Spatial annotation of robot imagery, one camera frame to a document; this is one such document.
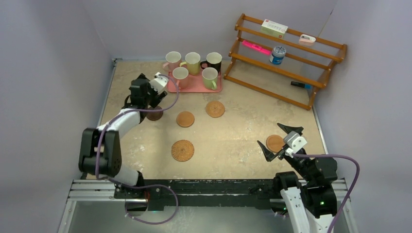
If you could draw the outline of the blue white round jar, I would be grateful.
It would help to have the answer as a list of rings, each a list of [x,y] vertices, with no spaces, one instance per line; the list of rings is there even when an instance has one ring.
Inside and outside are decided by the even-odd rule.
[[[284,46],[276,46],[273,48],[269,61],[273,65],[280,65],[286,55],[286,48]]]

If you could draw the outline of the dark walnut wooden coaster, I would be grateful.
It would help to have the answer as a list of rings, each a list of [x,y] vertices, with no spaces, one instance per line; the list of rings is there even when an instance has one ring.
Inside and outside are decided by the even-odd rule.
[[[162,118],[163,111],[160,106],[156,106],[155,108],[149,107],[148,110],[157,110],[157,112],[148,112],[146,118],[150,121],[157,121]]]

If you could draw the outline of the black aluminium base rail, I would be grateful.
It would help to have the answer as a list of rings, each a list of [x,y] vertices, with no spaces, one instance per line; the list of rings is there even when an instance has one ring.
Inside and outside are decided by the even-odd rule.
[[[125,201],[165,207],[254,207],[285,214],[280,186],[272,179],[171,180],[139,178],[135,186],[111,180],[74,180],[71,201]]]

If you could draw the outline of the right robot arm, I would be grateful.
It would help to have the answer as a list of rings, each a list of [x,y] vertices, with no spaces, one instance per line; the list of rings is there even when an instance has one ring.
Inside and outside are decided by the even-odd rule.
[[[286,160],[294,169],[279,172],[273,180],[273,192],[283,198],[296,233],[331,233],[338,212],[332,183],[337,180],[337,161],[327,156],[308,156],[303,127],[278,124],[287,135],[284,145],[273,153],[258,142],[267,162]]]

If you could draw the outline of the woven rattan coaster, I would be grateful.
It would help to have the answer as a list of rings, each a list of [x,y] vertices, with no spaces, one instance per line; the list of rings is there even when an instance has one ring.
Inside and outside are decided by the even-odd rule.
[[[194,155],[194,145],[188,140],[176,141],[172,145],[171,155],[179,162],[188,161]]]
[[[225,106],[217,100],[211,101],[206,105],[206,113],[213,118],[221,117],[225,113]]]

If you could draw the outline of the pink plastic tray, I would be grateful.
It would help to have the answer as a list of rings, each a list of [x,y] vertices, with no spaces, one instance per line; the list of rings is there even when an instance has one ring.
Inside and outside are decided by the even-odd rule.
[[[176,93],[176,86],[172,81],[175,81],[172,72],[169,72],[169,77],[171,78],[167,84],[167,90],[171,93]],[[209,90],[204,87],[202,74],[198,74],[196,76],[189,74],[189,85],[187,88],[183,90],[178,90],[179,93],[218,93],[222,90],[222,77],[221,74],[218,74],[217,79],[217,89],[216,90]]]

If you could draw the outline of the yellow mug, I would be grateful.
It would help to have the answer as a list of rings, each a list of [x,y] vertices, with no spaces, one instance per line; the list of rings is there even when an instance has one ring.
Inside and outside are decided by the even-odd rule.
[[[179,64],[180,67],[186,65],[190,75],[196,76],[200,73],[201,56],[196,52],[189,52],[185,56],[185,61]]]

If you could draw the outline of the pink highlighter marker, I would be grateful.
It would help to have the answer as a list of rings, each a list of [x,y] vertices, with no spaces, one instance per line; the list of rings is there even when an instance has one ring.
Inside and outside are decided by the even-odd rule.
[[[270,51],[270,50],[264,49],[263,47],[261,47],[261,46],[259,46],[259,45],[257,45],[257,44],[251,43],[251,42],[249,42],[249,41],[247,41],[247,40],[243,40],[243,41],[242,41],[242,44],[243,44],[245,47],[251,48],[251,49],[253,49],[253,50],[255,50],[255,51],[258,51],[258,52],[260,52],[260,53],[262,53],[262,54],[271,55],[271,51]]]

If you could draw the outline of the green mug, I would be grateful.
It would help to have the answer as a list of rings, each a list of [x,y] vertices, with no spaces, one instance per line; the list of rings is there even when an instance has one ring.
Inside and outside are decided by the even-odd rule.
[[[215,68],[207,67],[202,71],[203,84],[206,89],[216,90],[218,72]]]

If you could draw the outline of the white green box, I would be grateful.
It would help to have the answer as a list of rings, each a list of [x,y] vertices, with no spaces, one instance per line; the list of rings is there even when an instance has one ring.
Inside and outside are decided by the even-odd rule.
[[[287,30],[288,30],[288,26],[276,23],[268,19],[265,19],[260,27],[261,33],[264,33],[264,34],[267,34],[267,35],[270,35],[276,38],[280,38],[280,39],[284,38]]]

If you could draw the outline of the black mug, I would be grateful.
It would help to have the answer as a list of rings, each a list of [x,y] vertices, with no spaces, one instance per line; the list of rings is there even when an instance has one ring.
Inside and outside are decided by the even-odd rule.
[[[205,69],[208,67],[214,68],[217,70],[218,73],[221,72],[222,66],[222,55],[218,52],[211,52],[206,56],[206,60],[200,63],[201,69]]]

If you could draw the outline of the black blue marker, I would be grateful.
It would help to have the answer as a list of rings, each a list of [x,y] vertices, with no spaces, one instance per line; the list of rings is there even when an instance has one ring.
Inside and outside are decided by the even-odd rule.
[[[294,81],[291,81],[291,85],[295,86],[295,87],[303,88],[303,89],[311,89],[312,88],[312,86],[310,84],[294,82]]]

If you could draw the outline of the smooth light wooden coaster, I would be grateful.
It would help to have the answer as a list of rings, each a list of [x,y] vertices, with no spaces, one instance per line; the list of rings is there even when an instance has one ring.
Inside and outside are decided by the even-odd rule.
[[[190,127],[195,121],[194,115],[189,111],[180,112],[176,117],[176,123],[183,128]]]

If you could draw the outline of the wooden tiered shelf rack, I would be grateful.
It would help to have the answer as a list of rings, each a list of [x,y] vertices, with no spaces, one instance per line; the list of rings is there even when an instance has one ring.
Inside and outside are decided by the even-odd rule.
[[[288,28],[283,39],[276,38],[260,32],[263,21],[264,19],[258,19],[246,14],[241,14],[237,19],[234,27],[237,36],[229,50],[228,56],[231,60],[227,70],[224,72],[223,78],[297,107],[311,110],[316,95],[327,86],[333,68],[345,59],[347,45],[315,36],[316,42],[314,46],[303,46],[298,43],[300,35],[310,34]],[[242,44],[243,40],[257,44],[270,51],[276,46],[284,46],[286,48],[286,55],[280,65],[273,65],[269,61],[270,55],[265,55],[245,47]],[[258,87],[247,78],[233,77],[231,72],[236,62],[282,75],[295,82],[310,84],[312,88],[309,89],[308,101],[298,102],[270,91],[266,87]]]

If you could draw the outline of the pink mug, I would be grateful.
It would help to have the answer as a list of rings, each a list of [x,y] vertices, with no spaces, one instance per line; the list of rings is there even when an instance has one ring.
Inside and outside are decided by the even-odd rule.
[[[183,90],[189,85],[189,71],[185,67],[177,67],[172,71],[172,75],[178,86],[178,90]]]
[[[165,59],[166,63],[163,64],[163,69],[167,72],[172,72],[182,62],[182,56],[177,51],[170,51],[166,54]]]

